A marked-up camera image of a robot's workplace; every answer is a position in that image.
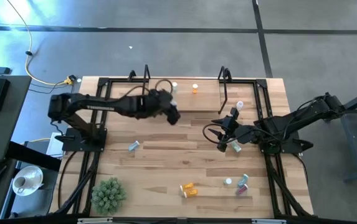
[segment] white plate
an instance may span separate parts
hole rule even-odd
[[[23,192],[18,193],[17,190],[18,188],[15,187],[15,180],[18,177],[25,177],[30,179],[33,182],[33,186],[29,189],[24,189]],[[37,166],[27,166],[23,169],[21,169],[21,171],[19,171],[15,178],[14,181],[12,183],[12,189],[14,190],[16,195],[19,196],[28,196],[30,194],[33,194],[39,187],[42,186],[42,179],[44,178],[44,175],[42,174],[42,170],[37,167]]]

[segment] white cup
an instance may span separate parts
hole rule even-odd
[[[242,108],[243,108],[243,102],[242,101],[238,101],[237,103],[236,103],[236,109],[238,110],[238,111],[240,111]]]
[[[33,182],[27,177],[18,177],[14,181],[14,186],[17,188],[18,193],[22,193],[25,189],[31,188]]]

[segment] yellow cable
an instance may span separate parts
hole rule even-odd
[[[29,141],[29,142],[38,142],[38,141],[50,141],[51,140],[51,138],[42,138],[42,139],[36,139],[36,140],[31,140],[31,141]]]
[[[26,29],[27,29],[27,31],[28,31],[28,33],[29,33],[29,36],[30,36],[30,47],[29,47],[29,50],[28,50],[28,51],[31,53],[31,48],[32,48],[32,45],[33,45],[33,38],[32,38],[32,36],[31,36],[31,32],[30,32],[30,30],[29,30],[29,27],[27,26],[27,24],[26,24],[25,20],[23,19],[23,17],[22,17],[22,16],[19,14],[19,12],[16,10],[16,8],[14,7],[14,5],[12,5],[12,3],[11,3],[9,0],[6,0],[6,1],[12,6],[12,8],[15,10],[15,12],[17,13],[17,15],[22,19],[24,25],[26,26]],[[24,64],[24,68],[26,69],[26,73],[27,73],[32,79],[34,79],[34,80],[37,81],[37,82],[41,82],[41,83],[43,83],[43,84],[46,84],[46,85],[56,86],[56,85],[63,85],[63,84],[65,84],[66,82],[69,82],[68,80],[65,80],[64,82],[60,82],[60,83],[49,83],[49,82],[42,81],[42,80],[36,78],[35,76],[33,76],[33,75],[30,73],[30,71],[29,71],[29,55],[26,56],[26,62],[25,62],[25,64]]]

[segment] orange bottle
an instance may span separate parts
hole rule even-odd
[[[184,196],[185,198],[189,198],[189,197],[194,197],[198,194],[198,190],[193,189],[193,190],[187,190],[184,192]]]
[[[198,92],[198,84],[193,84],[192,85],[192,93],[197,93]]]
[[[184,192],[184,190],[193,188],[194,184],[193,183],[189,183],[189,184],[185,184],[185,185],[180,185],[179,188],[181,188],[181,191]]]

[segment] small bottle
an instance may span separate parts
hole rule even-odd
[[[197,93],[198,92],[198,84],[193,84],[192,85],[192,93]]]
[[[249,176],[244,174],[242,179],[238,182],[238,187],[242,187],[243,185],[245,185],[248,179]]]
[[[182,192],[184,192],[184,190],[193,188],[194,184],[193,183],[189,183],[189,184],[185,184],[185,185],[180,185],[179,188],[181,189]]]
[[[232,179],[231,179],[231,178],[225,179],[225,180],[224,180],[224,184],[225,184],[225,185],[230,185],[230,184],[232,184]]]
[[[235,152],[240,152],[240,150],[242,150],[242,148],[238,145],[238,143],[236,143],[236,140],[231,142],[230,145],[235,150]]]
[[[193,190],[187,190],[184,192],[184,197],[189,198],[189,197],[194,197],[198,194],[198,190],[193,189]]]
[[[173,82],[172,85],[173,85],[173,91],[176,92],[178,84],[176,82]]]
[[[247,189],[248,189],[247,185],[244,184],[241,188],[239,188],[239,189],[235,192],[235,194],[236,194],[237,196],[240,196],[240,195],[243,194],[243,192],[245,192]]]
[[[242,108],[243,108],[243,102],[242,102],[242,101],[238,101],[238,102],[236,103],[236,109],[237,109],[238,111],[240,111]]]
[[[128,151],[134,151],[136,148],[138,148],[138,146],[140,146],[140,143],[138,141],[135,141],[131,146],[128,146]]]

